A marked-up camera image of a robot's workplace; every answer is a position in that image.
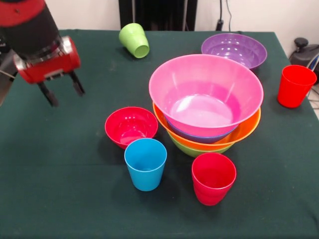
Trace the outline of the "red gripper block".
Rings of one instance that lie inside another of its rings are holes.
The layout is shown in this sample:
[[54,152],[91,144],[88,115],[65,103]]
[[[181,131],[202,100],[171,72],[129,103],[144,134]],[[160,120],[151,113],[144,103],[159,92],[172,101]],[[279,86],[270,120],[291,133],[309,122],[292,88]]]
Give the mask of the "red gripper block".
[[54,75],[69,73],[73,81],[73,87],[79,96],[83,96],[85,91],[76,73],[73,71],[80,67],[80,57],[76,46],[70,37],[62,37],[62,51],[58,55],[48,60],[38,63],[28,63],[17,58],[17,71],[21,77],[29,84],[37,84],[45,98],[52,107],[59,106],[59,102],[52,91],[50,91],[43,81]]

